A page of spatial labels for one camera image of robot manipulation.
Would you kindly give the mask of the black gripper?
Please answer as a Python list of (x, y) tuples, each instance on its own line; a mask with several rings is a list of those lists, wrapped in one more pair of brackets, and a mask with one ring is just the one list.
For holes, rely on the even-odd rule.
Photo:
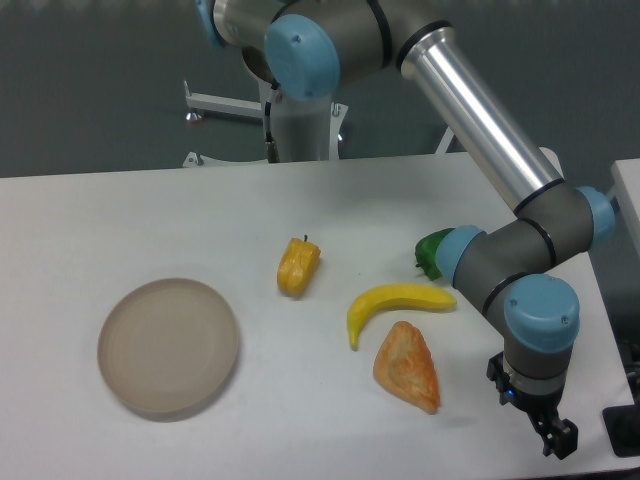
[(502, 353), (489, 360), (486, 376), (494, 383), (501, 405), (511, 404), (527, 414), (543, 441), (544, 456), (565, 459), (577, 450), (578, 427), (558, 414), (562, 376), (547, 380), (524, 377), (508, 364)]

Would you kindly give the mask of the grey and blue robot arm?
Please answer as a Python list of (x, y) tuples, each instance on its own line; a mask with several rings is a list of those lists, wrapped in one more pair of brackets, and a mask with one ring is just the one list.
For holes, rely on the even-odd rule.
[(579, 301), (549, 272), (610, 234), (615, 217), (606, 196), (565, 183), (427, 1), (199, 1), (196, 11), (212, 45), (257, 51), (294, 99), (329, 97), (391, 65), (419, 86), (515, 216), (493, 233), (451, 230), (436, 266), (503, 337), (487, 367), (500, 401), (528, 415), (545, 455), (573, 453), (577, 427), (557, 407)]

